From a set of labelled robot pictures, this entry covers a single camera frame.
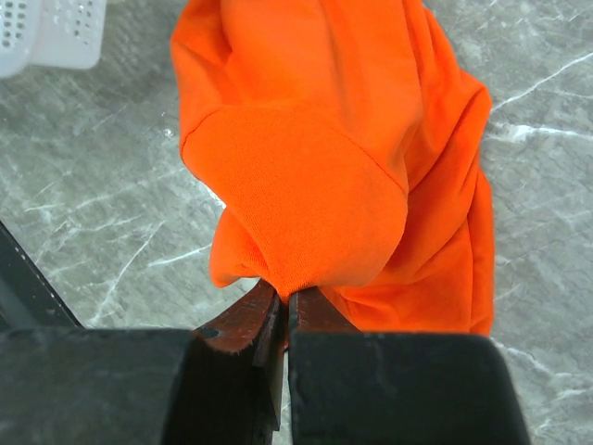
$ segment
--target gray marble table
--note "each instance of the gray marble table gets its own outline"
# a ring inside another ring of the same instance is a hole
[[[0,82],[0,218],[88,326],[194,327],[250,285],[208,281],[222,204],[178,156],[168,44],[183,3],[114,1],[95,70]],[[495,102],[493,338],[534,443],[593,443],[593,5],[426,4]]]

